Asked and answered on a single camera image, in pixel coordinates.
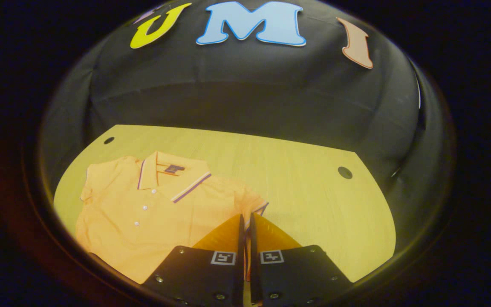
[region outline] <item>yellow polo shirt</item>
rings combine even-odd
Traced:
[[[142,284],[177,245],[267,202],[241,182],[214,176],[205,161],[154,152],[90,165],[76,238],[88,252]]]

